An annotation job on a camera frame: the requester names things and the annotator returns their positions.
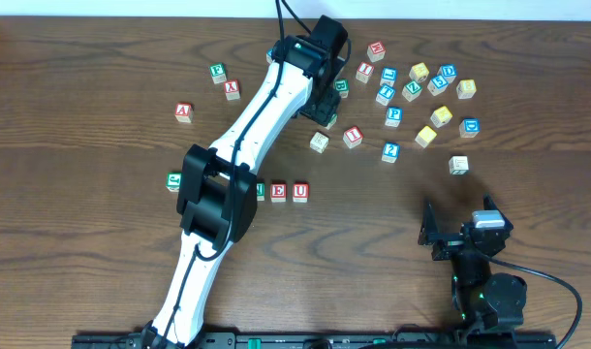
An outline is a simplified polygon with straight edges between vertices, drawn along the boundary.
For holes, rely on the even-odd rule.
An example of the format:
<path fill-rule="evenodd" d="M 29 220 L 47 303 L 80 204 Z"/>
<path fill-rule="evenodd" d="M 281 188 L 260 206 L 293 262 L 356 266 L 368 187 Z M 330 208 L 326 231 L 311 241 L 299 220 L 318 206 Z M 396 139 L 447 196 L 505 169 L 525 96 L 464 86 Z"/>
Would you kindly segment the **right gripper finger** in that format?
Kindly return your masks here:
<path fill-rule="evenodd" d="M 513 230 L 513 223 L 506 217 L 506 215 L 502 212 L 502 210 L 494 203 L 493 199 L 489 194 L 485 194 L 483 196 L 483 208 L 489 211 L 496 211 L 497 215 L 502 219 L 504 222 L 504 229 L 507 231 Z"/>
<path fill-rule="evenodd" d="M 418 245 L 432 245 L 440 239 L 435 212 L 428 200 L 424 201 Z"/>

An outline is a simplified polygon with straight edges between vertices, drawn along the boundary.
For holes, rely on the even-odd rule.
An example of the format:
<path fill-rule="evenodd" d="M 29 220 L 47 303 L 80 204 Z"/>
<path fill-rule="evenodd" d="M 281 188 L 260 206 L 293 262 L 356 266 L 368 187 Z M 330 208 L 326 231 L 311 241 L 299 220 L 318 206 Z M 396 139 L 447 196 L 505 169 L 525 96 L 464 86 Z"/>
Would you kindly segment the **red U block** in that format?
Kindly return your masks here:
<path fill-rule="evenodd" d="M 309 199 L 309 184 L 295 183 L 293 186 L 293 202 L 307 203 Z"/>

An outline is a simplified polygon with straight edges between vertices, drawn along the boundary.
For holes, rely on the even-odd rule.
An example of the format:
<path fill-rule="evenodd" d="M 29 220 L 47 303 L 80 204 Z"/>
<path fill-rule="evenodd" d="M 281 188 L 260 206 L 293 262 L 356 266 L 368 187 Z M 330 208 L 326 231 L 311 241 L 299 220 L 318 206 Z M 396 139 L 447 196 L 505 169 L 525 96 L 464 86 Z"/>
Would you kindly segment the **red E block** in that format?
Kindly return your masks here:
<path fill-rule="evenodd" d="M 285 183 L 272 183 L 270 185 L 270 200 L 273 203 L 287 201 L 287 185 Z"/>

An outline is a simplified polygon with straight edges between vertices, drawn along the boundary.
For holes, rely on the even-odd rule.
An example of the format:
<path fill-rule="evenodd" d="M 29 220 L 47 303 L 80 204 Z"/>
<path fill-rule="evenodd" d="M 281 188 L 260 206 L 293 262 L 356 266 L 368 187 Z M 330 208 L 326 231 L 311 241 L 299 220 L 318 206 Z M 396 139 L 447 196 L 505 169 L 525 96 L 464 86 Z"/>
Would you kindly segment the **green N block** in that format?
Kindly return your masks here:
<path fill-rule="evenodd" d="M 265 198 L 265 185 L 263 182 L 257 183 L 257 200 L 262 202 Z"/>

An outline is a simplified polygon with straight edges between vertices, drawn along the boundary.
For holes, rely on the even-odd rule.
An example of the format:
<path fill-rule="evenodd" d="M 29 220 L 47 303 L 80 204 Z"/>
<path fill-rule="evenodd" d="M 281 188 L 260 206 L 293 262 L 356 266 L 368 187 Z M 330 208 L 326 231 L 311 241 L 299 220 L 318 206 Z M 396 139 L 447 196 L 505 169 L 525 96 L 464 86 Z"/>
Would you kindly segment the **green R block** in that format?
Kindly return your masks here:
<path fill-rule="evenodd" d="M 325 127 L 327 130 L 330 130 L 330 129 L 332 128 L 332 126 L 333 126 L 333 125 L 336 123 L 336 121 L 337 121 L 337 116 L 338 116 L 338 115 L 337 115 L 337 113 L 335 113 L 335 114 L 334 114 L 334 115 L 331 117 L 330 121 L 328 122 L 327 126 Z"/>

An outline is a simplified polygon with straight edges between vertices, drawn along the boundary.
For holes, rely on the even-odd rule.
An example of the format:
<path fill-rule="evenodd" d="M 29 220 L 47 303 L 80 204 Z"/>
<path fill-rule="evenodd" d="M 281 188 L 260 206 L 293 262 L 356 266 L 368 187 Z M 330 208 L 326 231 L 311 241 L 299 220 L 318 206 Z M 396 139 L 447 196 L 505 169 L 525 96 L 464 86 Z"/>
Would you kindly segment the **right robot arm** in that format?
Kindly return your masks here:
<path fill-rule="evenodd" d="M 474 211 L 457 233 L 441 232 L 431 203 L 424 203 L 418 244 L 432 248 L 434 261 L 451 262 L 452 302 L 462 315 L 453 336 L 461 344 L 478 335 L 511 333 L 523 324 L 526 282 L 490 268 L 490 259 L 506 247 L 512 230 L 513 224 L 488 196 L 483 209 Z"/>

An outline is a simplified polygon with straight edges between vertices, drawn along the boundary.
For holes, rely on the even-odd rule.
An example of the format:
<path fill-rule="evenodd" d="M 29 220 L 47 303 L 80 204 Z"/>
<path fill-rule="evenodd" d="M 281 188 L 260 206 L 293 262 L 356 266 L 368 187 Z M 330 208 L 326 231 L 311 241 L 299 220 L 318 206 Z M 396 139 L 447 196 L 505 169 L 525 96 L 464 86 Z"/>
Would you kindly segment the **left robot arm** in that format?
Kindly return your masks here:
<path fill-rule="evenodd" d="M 348 61 L 339 52 L 350 46 L 344 34 L 280 40 L 263 84 L 236 122 L 210 148 L 188 150 L 176 205 L 179 259 L 162 309 L 141 332 L 141 347 L 184 348 L 198 337 L 220 264 L 256 214 L 261 163 L 297 114 L 329 123 L 340 102 L 333 83 Z"/>

